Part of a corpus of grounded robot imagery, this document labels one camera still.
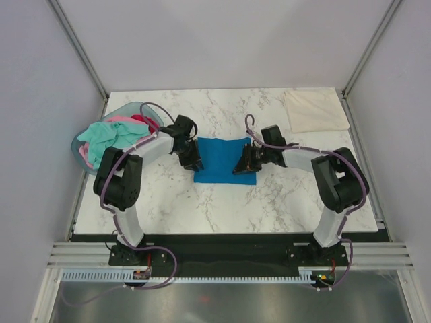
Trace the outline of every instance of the clothes pile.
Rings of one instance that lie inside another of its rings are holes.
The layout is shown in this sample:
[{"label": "clothes pile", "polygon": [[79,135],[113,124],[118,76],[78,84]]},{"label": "clothes pile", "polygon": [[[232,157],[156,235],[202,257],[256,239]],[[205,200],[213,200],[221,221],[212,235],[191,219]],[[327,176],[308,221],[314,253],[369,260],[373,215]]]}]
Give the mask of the clothes pile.
[{"label": "clothes pile", "polygon": [[[152,119],[147,118],[147,121],[156,128],[159,127]],[[88,167],[98,170],[106,148],[130,147],[154,131],[140,114],[130,117],[113,116],[104,122],[91,124],[78,136],[77,139],[84,142],[79,153]]]}]

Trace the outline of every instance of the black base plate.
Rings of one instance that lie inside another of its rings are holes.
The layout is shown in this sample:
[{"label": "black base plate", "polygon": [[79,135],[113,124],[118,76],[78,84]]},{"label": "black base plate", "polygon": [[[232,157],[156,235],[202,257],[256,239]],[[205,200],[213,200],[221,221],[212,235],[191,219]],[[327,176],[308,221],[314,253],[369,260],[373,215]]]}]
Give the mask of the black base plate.
[{"label": "black base plate", "polygon": [[[176,277],[297,277],[298,267],[347,266],[345,248],[340,246],[331,257],[315,260],[306,246],[277,235],[157,236],[144,238],[140,246],[163,246],[178,260]],[[147,266],[148,252],[134,252],[117,244],[112,247],[110,266]],[[168,277],[174,269],[172,257],[151,251],[152,276]]]}]

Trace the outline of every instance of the white wall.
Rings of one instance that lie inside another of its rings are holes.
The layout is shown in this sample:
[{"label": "white wall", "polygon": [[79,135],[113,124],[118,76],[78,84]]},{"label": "white wall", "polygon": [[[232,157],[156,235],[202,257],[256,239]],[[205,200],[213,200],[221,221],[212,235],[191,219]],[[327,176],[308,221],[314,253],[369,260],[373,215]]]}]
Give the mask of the white wall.
[{"label": "white wall", "polygon": [[60,0],[109,91],[343,88],[390,0]]},{"label": "white wall", "polygon": [[350,96],[389,229],[431,304],[431,2],[404,1]]},{"label": "white wall", "polygon": [[0,30],[0,322],[24,323],[79,185],[70,142],[102,99],[44,0],[2,2]]}]

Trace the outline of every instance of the blue towel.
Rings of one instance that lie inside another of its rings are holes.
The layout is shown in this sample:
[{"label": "blue towel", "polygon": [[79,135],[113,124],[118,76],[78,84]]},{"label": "blue towel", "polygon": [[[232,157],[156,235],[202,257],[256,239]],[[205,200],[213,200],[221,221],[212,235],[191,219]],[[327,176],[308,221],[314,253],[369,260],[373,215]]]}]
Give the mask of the blue towel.
[{"label": "blue towel", "polygon": [[226,183],[256,185],[256,173],[234,175],[236,164],[242,155],[242,148],[250,138],[221,140],[198,138],[204,170],[195,172],[195,183]]}]

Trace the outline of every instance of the marble table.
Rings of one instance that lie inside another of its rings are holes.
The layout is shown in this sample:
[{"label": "marble table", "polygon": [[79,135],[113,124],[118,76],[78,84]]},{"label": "marble table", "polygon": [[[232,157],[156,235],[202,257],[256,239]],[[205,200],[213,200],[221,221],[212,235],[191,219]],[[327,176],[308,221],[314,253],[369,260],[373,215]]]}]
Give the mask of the marble table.
[{"label": "marble table", "polygon": [[[287,142],[320,149],[348,147],[348,131],[291,134],[281,99],[286,89],[203,89],[111,93],[106,113],[139,101],[155,102],[175,118],[184,114],[199,127],[199,137],[245,137],[244,117],[252,113],[255,130],[277,124]],[[168,118],[160,113],[166,124]],[[94,176],[84,183],[75,234],[111,234],[112,217],[99,207]],[[139,222],[147,234],[245,234],[312,232],[323,203],[314,175],[266,164],[256,186],[195,184],[193,173],[181,168],[175,155],[165,155],[145,168],[136,203]],[[351,214],[346,231],[377,231],[369,201]]]}]

